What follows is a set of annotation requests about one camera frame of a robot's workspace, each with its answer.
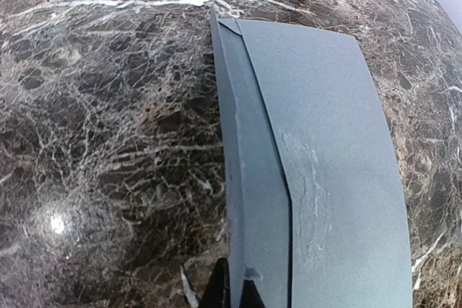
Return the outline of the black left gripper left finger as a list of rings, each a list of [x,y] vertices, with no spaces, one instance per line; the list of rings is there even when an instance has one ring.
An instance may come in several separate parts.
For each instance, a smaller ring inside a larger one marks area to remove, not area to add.
[[[230,308],[229,265],[219,258],[204,290],[204,308]]]

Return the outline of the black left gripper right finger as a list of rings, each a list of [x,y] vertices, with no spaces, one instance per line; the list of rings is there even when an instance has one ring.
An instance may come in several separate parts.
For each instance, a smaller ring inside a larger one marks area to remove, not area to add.
[[[266,308],[254,281],[244,280],[240,308]]]

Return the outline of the grey-blue paper envelope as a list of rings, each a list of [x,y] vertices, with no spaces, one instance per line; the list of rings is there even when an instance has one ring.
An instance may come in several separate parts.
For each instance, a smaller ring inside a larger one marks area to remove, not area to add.
[[[398,165],[357,40],[210,18],[230,223],[230,307],[410,307]]]

